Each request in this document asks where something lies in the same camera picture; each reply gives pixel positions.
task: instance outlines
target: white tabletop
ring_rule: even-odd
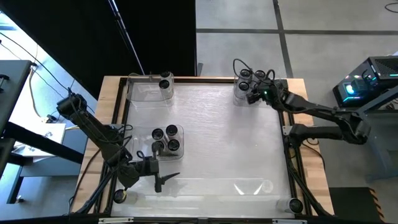
[[[159,194],[153,177],[140,178],[112,216],[292,218],[275,207],[290,198],[277,112],[235,106],[232,84],[176,83],[174,91],[169,107],[131,104],[127,124],[181,125],[183,157],[160,163],[161,175],[180,175]]]

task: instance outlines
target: robotic arm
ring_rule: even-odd
[[[332,127],[306,127],[295,124],[290,130],[292,144],[301,145],[307,138],[327,138],[344,140],[351,144],[364,144],[368,140],[370,126],[355,111],[339,110],[308,102],[284,88],[279,88],[273,80],[262,80],[252,92],[247,94],[247,101],[253,104],[262,99],[277,111],[305,113],[336,123]]]
[[[125,147],[131,136],[125,138],[119,132],[120,129],[101,124],[93,115],[87,112],[86,100],[81,95],[72,93],[70,89],[68,97],[57,103],[57,110],[60,115],[77,125],[98,146],[104,162],[109,168],[109,172],[99,183],[93,195],[76,213],[88,213],[90,211],[96,199],[101,195],[106,184],[115,173],[120,183],[125,187],[124,190],[132,187],[140,177],[153,175],[157,193],[162,191],[162,185],[165,184],[166,180],[179,174],[175,173],[160,177],[159,160],[156,157],[157,149],[152,149],[153,156],[145,156],[139,151],[137,156],[142,161],[131,162],[132,155]]]

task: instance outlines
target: black cap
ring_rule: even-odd
[[[250,71],[249,70],[247,70],[247,69],[242,69],[241,70],[241,73],[240,73],[240,76],[242,77],[242,78],[249,78],[250,77]]]
[[[152,143],[152,152],[160,152],[164,149],[164,144],[161,141],[156,141]]]
[[[113,201],[116,203],[123,203],[127,198],[127,192],[123,189],[119,189],[113,193]]]
[[[169,75],[170,75],[170,72],[162,72],[162,73],[160,74],[160,76],[161,76],[162,78],[167,78],[167,77],[169,77]]]
[[[169,81],[167,81],[167,80],[162,80],[162,81],[159,82],[159,87],[160,87],[161,89],[166,89],[166,88],[168,88],[169,86],[170,86],[170,83],[169,83]]]
[[[178,132],[178,128],[174,124],[170,124],[166,128],[166,135],[168,135],[168,136],[175,136],[177,132]]]
[[[160,128],[157,128],[152,132],[152,138],[154,138],[155,140],[161,140],[163,136],[164,136],[163,130],[161,130]]]
[[[242,91],[248,91],[249,88],[250,88],[249,84],[246,83],[246,82],[241,82],[241,83],[239,83],[238,87],[239,87],[239,89],[242,90]]]
[[[256,76],[260,77],[260,78],[265,78],[266,74],[264,73],[264,71],[258,70],[258,71],[256,71]]]
[[[303,203],[297,198],[292,198],[289,202],[289,208],[294,213],[300,213],[303,211]]]
[[[172,139],[167,144],[167,147],[170,149],[170,151],[177,151],[180,148],[180,142],[176,139]]]

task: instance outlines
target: black curtain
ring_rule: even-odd
[[[108,0],[0,0],[0,10],[97,99],[105,75],[140,73]]]
[[[195,0],[115,0],[146,74],[197,72]]]

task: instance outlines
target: wire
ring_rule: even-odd
[[[75,83],[75,79],[73,79],[73,81],[72,81],[72,84],[70,85],[70,87],[69,88],[71,88],[72,89],[72,86],[73,86],[73,84]]]
[[[93,112],[93,114],[95,114],[95,111],[90,106],[87,105],[87,107]]]
[[[125,128],[126,126],[130,126],[131,129],[132,129],[132,126],[131,126],[130,124],[124,125],[124,126],[121,127],[121,128]],[[130,136],[129,140],[127,140],[121,148],[125,147],[125,146],[127,145],[127,143],[130,141],[131,138],[132,138],[132,136]],[[91,163],[94,161],[94,158],[98,155],[99,152],[100,152],[100,149],[98,149],[98,150],[95,152],[94,156],[88,161],[87,166],[86,166],[86,168],[84,169],[84,171],[83,171],[83,173],[82,173],[82,175],[81,175],[81,177],[80,177],[80,180],[79,180],[79,182],[78,182],[77,185],[76,185],[75,193],[73,194],[72,197],[69,198],[69,200],[68,200],[68,213],[70,213],[70,207],[71,207],[73,201],[75,200],[77,191],[78,191],[78,189],[79,189],[79,187],[80,187],[80,184],[81,184],[81,182],[82,182],[84,176],[85,176],[86,173],[87,173],[88,168],[90,167]],[[142,153],[142,151],[137,151],[137,155],[138,155],[139,152],[141,152],[140,156],[144,155],[144,154]]]
[[[17,57],[19,60],[21,60],[20,57],[16,56],[8,47],[4,46],[1,42],[0,45],[2,45],[2,47],[4,47],[5,49],[7,49],[10,53],[12,53],[15,57]]]
[[[296,157],[296,153],[293,156],[290,157],[290,149],[289,149],[289,159],[293,159],[295,157]]]
[[[396,4],[398,4],[398,2],[389,3],[389,4],[386,4],[386,5],[384,6],[384,8],[387,9],[388,11],[390,11],[390,12],[398,13],[398,11],[394,11],[394,10],[392,10],[392,9],[389,9],[389,6],[396,5]]]
[[[305,146],[305,147],[307,147],[307,148],[309,148],[309,149],[311,149],[311,150],[312,150],[313,152],[315,152],[316,154],[318,154],[318,155],[321,157],[321,159],[322,159],[322,162],[323,162],[323,169],[326,169],[326,167],[325,167],[325,160],[323,159],[323,156],[320,154],[320,152],[316,151],[314,148],[310,147],[309,145],[307,145],[307,144],[305,144],[305,143],[302,143],[302,145]]]
[[[3,35],[5,38],[9,39],[10,41],[12,41],[14,44],[18,45],[22,50],[25,50],[25,52],[28,53],[31,57],[35,58],[30,52],[28,52],[25,48],[23,48],[23,46],[19,45],[17,42],[15,42],[14,40],[12,40],[12,39],[9,38],[8,36],[4,35],[3,33],[0,32],[0,34]],[[67,89],[65,86],[63,86],[63,85],[57,80],[57,78],[55,78],[55,76],[47,69],[46,66],[44,66],[44,65],[42,64],[42,62],[40,62],[40,61],[38,61],[38,60],[37,60],[37,62],[38,62],[39,64],[41,64],[41,66],[43,66],[43,68],[46,69],[46,71],[48,71],[48,73],[54,78],[55,81],[57,81],[57,83],[58,83],[60,86],[62,86],[64,89],[66,89],[66,91],[68,91],[68,89]]]
[[[90,167],[91,163],[94,161],[94,159],[95,159],[95,157],[98,155],[98,153],[100,153],[100,149],[98,149],[98,150],[95,152],[94,156],[88,161],[87,166],[86,166],[86,168],[84,169],[83,173],[81,174],[81,177],[80,177],[79,182],[77,183],[77,186],[76,186],[76,189],[75,189],[75,193],[74,193],[73,196],[70,197],[70,199],[68,200],[68,214],[70,213],[70,207],[71,207],[73,201],[75,200],[77,191],[78,191],[78,189],[79,189],[79,187],[80,187],[80,184],[81,184],[81,181],[83,180],[84,176],[85,176],[86,173],[87,173],[88,168]]]
[[[316,141],[316,143],[312,143],[312,142],[309,141],[309,138],[308,138],[308,139],[306,139],[306,142],[307,142],[308,144],[312,145],[312,146],[317,146],[317,145],[319,145],[319,140],[318,140],[318,139],[312,139],[312,140],[317,140],[317,141]]]
[[[268,70],[266,74],[266,78],[268,78],[269,74],[272,72],[272,81],[275,80],[275,71],[273,69]]]
[[[232,62],[232,68],[233,68],[233,70],[234,70],[235,75],[236,75],[238,78],[241,78],[241,77],[236,73],[236,70],[235,70],[235,62],[236,62],[236,61],[241,62],[244,66],[246,66],[246,68],[248,68],[248,70],[249,70],[250,73],[253,73],[253,69],[252,69],[251,67],[249,67],[249,65],[247,65],[246,63],[244,63],[244,61],[242,61],[241,59],[236,58],[236,59],[234,59],[233,62]]]
[[[61,95],[61,93],[59,93],[52,85],[50,85],[49,83],[47,83],[47,82],[45,81],[45,79],[44,79],[38,72],[36,72],[36,70],[35,70],[34,73],[36,73],[36,74],[44,81],[45,84],[47,84],[52,90],[54,90],[59,96],[61,96],[61,98],[64,98],[64,97]]]
[[[394,104],[389,103],[389,104],[387,104],[386,109],[387,109],[387,110],[395,110],[396,107],[394,106]]]
[[[363,75],[367,72],[368,70],[365,69],[365,71],[363,71],[363,73],[361,74],[362,79],[365,81],[365,83],[367,84],[367,86],[370,86],[371,84],[368,82],[368,79],[363,77]]]

